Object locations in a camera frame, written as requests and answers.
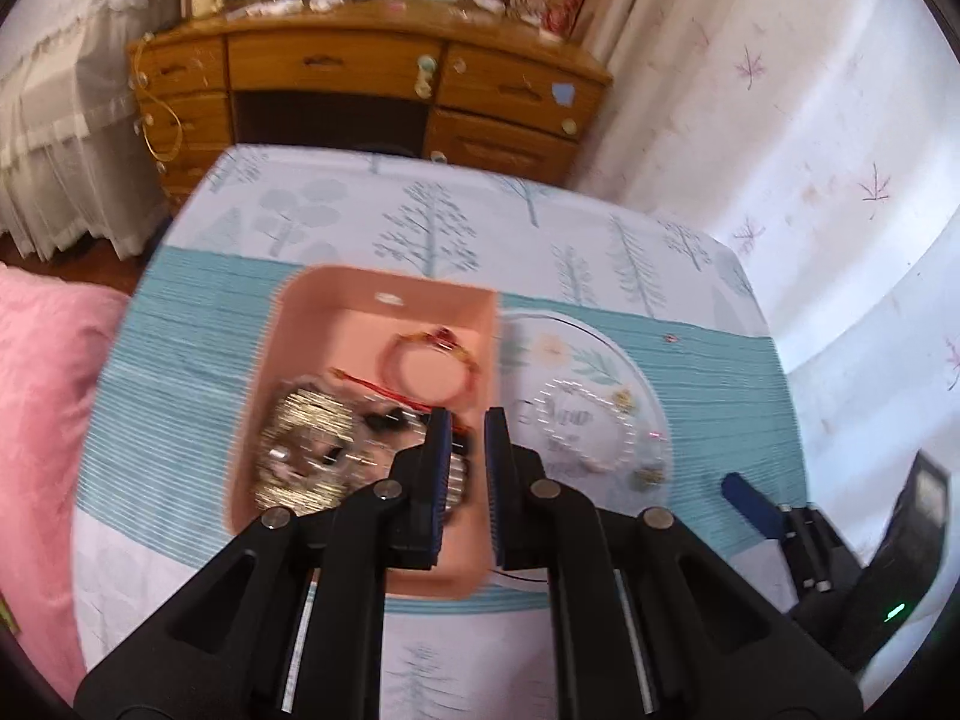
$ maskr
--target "sticker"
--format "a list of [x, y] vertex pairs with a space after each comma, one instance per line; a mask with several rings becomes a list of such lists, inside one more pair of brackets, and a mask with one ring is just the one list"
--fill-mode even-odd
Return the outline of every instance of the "sticker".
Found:
[[576, 91], [572, 83], [553, 84], [553, 98], [558, 105], [563, 105], [564, 108], [570, 108], [573, 105], [573, 95], [576, 94]]

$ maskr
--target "table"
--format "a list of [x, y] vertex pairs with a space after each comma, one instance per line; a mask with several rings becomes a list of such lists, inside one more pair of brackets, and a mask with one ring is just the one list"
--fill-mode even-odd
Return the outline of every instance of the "table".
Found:
[[[611, 477], [589, 490], [600, 505], [638, 512], [664, 502], [734, 559], [760, 537], [720, 497], [725, 473], [740, 471], [773, 500], [805, 503], [786, 379], [723, 245], [673, 221], [478, 170], [236, 146], [176, 219], [101, 376], [74, 526], [88, 665], [227, 541], [227, 455], [271, 295], [323, 262], [498, 290], [515, 439], [525, 430], [536, 438], [517, 404], [543, 370], [649, 397], [644, 418], [664, 419], [669, 432], [671, 484], [639, 493]], [[491, 574], [465, 601], [388, 599], [383, 664], [384, 717], [553, 716], [544, 586]], [[448, 694], [443, 707], [431, 688]]]

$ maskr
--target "bed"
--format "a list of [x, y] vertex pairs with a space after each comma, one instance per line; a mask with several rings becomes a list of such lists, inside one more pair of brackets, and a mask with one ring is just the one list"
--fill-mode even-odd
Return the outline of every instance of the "bed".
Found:
[[124, 47], [177, 15], [179, 0], [17, 0], [0, 25], [0, 232], [22, 255], [90, 233], [128, 257], [165, 219]]

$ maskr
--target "tree pattern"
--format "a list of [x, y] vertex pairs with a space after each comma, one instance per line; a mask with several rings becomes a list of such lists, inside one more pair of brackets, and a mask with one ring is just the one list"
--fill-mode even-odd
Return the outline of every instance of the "tree pattern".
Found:
[[595, 306], [596, 298], [590, 282], [593, 276], [590, 273], [587, 260], [584, 260], [571, 245], [553, 247], [554, 262], [557, 266], [557, 277], [560, 279], [560, 291], [563, 297], [578, 306]]
[[723, 279], [724, 283], [738, 295], [747, 298], [754, 297], [754, 288], [750, 285], [747, 274], [743, 271], [743, 266], [732, 251], [722, 251], [717, 257], [717, 274]]
[[521, 200], [526, 201], [530, 223], [534, 227], [539, 227], [539, 220], [536, 218], [536, 200], [541, 197], [549, 197], [550, 188], [536, 183], [536, 181], [515, 178], [512, 175], [491, 175], [490, 177], [504, 194], [515, 194]]
[[265, 151], [249, 146], [239, 146], [228, 152], [217, 160], [204, 179], [210, 194], [219, 194], [227, 186], [256, 183], [260, 180], [261, 165], [267, 159]]
[[200, 230], [193, 239], [199, 250], [219, 251], [224, 254], [236, 251], [243, 232], [243, 220], [239, 208], [230, 208], [214, 220], [210, 227]]
[[337, 247], [327, 241], [314, 241], [307, 244], [296, 259], [306, 265], [335, 263], [340, 261], [340, 252], [337, 251]]
[[710, 259], [707, 250], [705, 250], [700, 243], [700, 235], [698, 233], [676, 221], [661, 221], [660, 224], [661, 227], [666, 230], [664, 234], [664, 242], [666, 245], [672, 248], [672, 250], [688, 256], [690, 262], [693, 262], [693, 266], [698, 269], [698, 271], [703, 270], [700, 267], [702, 264], [712, 264], [713, 260]]
[[409, 203], [396, 214], [384, 214], [392, 229], [380, 233], [373, 245], [378, 257], [406, 262], [427, 278], [442, 278], [456, 271], [476, 271], [480, 266], [469, 240], [476, 231], [440, 184], [418, 181], [403, 191]]
[[613, 270], [619, 276], [621, 290], [627, 293], [630, 302], [643, 303], [648, 317], [656, 318], [655, 309], [663, 308], [666, 298], [653, 261], [640, 245], [637, 233], [616, 214], [610, 216], [610, 230], [613, 236], [610, 257]]
[[594, 349], [571, 348], [573, 362], [579, 367], [574, 367], [573, 372], [578, 376], [584, 376], [594, 384], [601, 386], [615, 386], [620, 384], [620, 378], [616, 373], [616, 363], [606, 355]]
[[410, 720], [446, 720], [466, 712], [464, 697], [449, 689], [454, 680], [443, 675], [436, 650], [422, 643], [404, 649], [402, 670], [387, 672], [394, 683], [384, 688], [384, 698]]
[[[325, 185], [340, 184], [339, 181], [330, 179], [322, 179], [322, 182]], [[260, 198], [260, 207], [270, 213], [255, 218], [253, 229], [272, 239], [273, 243], [268, 251], [271, 257], [280, 257], [287, 245], [302, 244], [306, 241], [304, 228], [325, 227], [337, 223], [340, 218], [338, 210], [324, 204], [328, 199], [337, 199], [339, 193], [328, 196], [318, 187], [308, 184], [302, 189], [301, 195], [302, 202], [291, 191], [271, 189]]]

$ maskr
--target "pink tray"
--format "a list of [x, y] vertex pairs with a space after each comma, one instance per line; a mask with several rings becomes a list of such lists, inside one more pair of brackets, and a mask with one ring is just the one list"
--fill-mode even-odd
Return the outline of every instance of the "pink tray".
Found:
[[[491, 290], [345, 266], [320, 266], [295, 276], [275, 298], [234, 437], [224, 501], [229, 531], [239, 533], [259, 514], [253, 501], [254, 452], [280, 382], [324, 375], [332, 365], [377, 382], [377, 358], [396, 333], [448, 327], [480, 365], [474, 402], [457, 410], [474, 429], [469, 493], [443, 528], [437, 565], [430, 571], [391, 569], [387, 591], [440, 598], [471, 594], [493, 564], [482, 426], [496, 392], [496, 322], [497, 296]], [[447, 386], [451, 373], [462, 375], [460, 364], [448, 356], [423, 350], [408, 357], [416, 367], [405, 365], [404, 372], [419, 392], [432, 386], [440, 394], [440, 383]]]

